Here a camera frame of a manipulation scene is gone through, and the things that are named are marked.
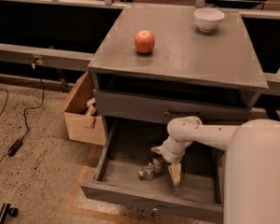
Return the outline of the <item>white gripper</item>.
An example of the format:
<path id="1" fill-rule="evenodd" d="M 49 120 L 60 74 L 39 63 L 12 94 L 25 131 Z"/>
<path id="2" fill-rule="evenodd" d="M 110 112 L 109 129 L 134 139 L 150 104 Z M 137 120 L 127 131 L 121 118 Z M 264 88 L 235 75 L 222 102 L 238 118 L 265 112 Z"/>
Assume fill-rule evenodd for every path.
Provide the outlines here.
<path id="1" fill-rule="evenodd" d="M 172 136 L 169 136 L 161 146 L 152 147 L 150 150 L 171 163 L 168 165 L 168 171 L 171 181 L 174 186 L 180 183 L 181 163 L 185 150 L 192 144 L 192 141 L 176 141 Z"/>

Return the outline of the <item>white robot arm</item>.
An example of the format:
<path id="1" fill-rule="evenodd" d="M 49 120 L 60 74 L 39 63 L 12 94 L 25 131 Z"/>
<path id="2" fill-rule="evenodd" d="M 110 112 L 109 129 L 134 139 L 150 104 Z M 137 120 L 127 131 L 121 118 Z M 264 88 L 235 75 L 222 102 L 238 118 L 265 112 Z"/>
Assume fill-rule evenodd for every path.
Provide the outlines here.
<path id="1" fill-rule="evenodd" d="M 253 119 L 242 125 L 204 125 L 197 117 L 172 119 L 168 138 L 151 150 L 169 163 L 174 185 L 180 161 L 194 142 L 226 154 L 224 224 L 280 224 L 280 121 Z"/>

